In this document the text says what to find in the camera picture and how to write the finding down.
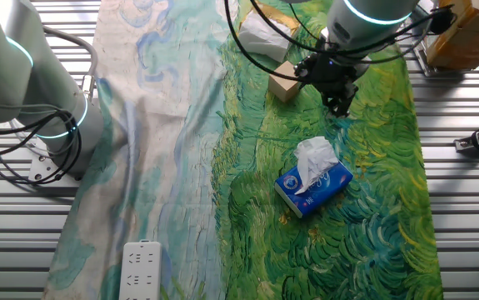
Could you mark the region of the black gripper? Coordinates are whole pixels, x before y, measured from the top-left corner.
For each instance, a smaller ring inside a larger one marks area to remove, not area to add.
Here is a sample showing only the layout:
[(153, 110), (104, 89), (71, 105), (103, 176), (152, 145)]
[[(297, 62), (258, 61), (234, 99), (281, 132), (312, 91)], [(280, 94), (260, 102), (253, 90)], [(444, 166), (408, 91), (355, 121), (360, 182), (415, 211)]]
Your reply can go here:
[(347, 117), (358, 87), (357, 70), (334, 62), (327, 54), (313, 53), (294, 66), (297, 77), (321, 93), (322, 103), (332, 115)]

